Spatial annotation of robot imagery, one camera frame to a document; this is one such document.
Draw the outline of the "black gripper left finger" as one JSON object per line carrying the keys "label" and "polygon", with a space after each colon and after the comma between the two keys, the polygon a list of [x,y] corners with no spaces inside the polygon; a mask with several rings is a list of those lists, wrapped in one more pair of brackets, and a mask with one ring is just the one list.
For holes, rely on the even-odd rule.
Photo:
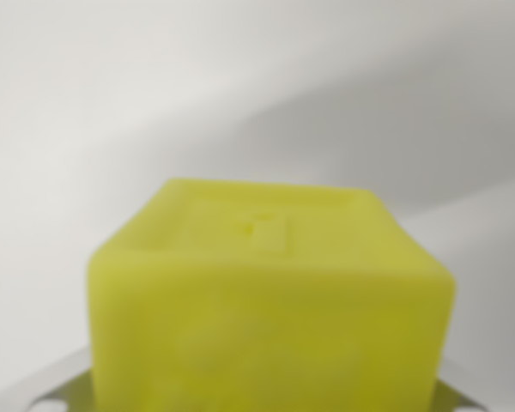
{"label": "black gripper left finger", "polygon": [[5,411],[29,411],[39,401],[63,402],[68,411],[95,411],[89,347],[32,373],[6,391]]}

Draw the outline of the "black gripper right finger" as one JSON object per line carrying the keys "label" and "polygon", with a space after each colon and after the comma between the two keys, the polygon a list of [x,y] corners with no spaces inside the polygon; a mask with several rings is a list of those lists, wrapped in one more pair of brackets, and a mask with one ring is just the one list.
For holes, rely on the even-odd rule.
{"label": "black gripper right finger", "polygon": [[443,359],[430,411],[503,411],[504,398],[486,381]]}

